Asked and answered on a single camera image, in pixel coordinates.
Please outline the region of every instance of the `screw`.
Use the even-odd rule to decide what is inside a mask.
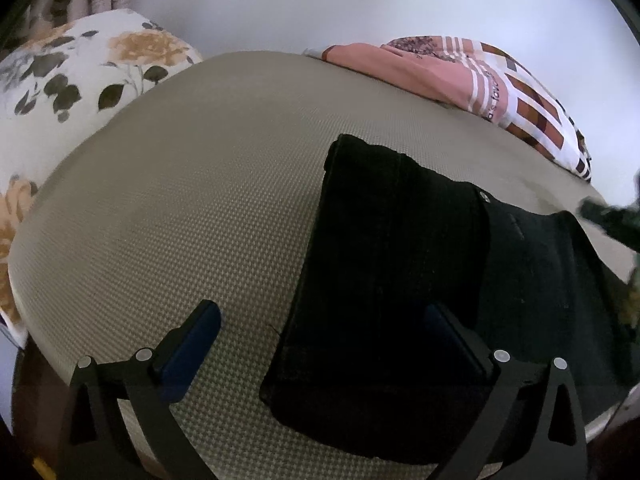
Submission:
[[[141,348],[136,352],[136,359],[138,361],[149,361],[153,352],[149,348]]]
[[[506,350],[496,350],[494,352],[494,359],[499,363],[508,363],[511,359],[511,356]]]
[[[564,359],[562,359],[561,357],[556,357],[554,359],[554,366],[559,370],[566,370],[568,365]]]
[[[78,368],[87,368],[91,364],[91,358],[88,355],[78,359]]]

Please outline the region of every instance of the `floral pillowcase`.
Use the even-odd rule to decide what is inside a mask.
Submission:
[[[40,186],[133,99],[201,60],[129,9],[28,41],[0,62],[0,185],[19,174]]]

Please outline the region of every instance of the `beige mattress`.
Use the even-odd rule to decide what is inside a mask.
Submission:
[[[226,54],[118,114],[40,189],[10,255],[18,309],[69,381],[78,358],[154,346],[201,298],[223,329],[172,411],[223,479],[421,479],[428,466],[351,456],[274,420],[258,399],[340,133],[412,156],[538,213],[585,182],[503,130],[366,76],[291,54]],[[591,226],[622,278],[632,253]],[[146,444],[124,412],[137,446]]]

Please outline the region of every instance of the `white wall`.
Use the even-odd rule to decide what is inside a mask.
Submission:
[[[134,8],[204,56],[423,34],[494,44],[574,118],[593,157],[593,185],[611,203],[634,199],[640,46],[609,0],[134,0]]]

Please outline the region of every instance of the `black fabric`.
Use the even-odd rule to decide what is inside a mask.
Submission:
[[[436,302],[489,348],[524,361],[565,358],[585,420],[625,397],[637,348],[610,304],[624,284],[571,214],[503,204],[352,136],[332,144],[324,168],[296,295],[260,388],[281,423],[364,456],[448,455],[493,379],[446,373],[454,363],[424,326]],[[514,408],[496,460],[530,424],[535,393]]]

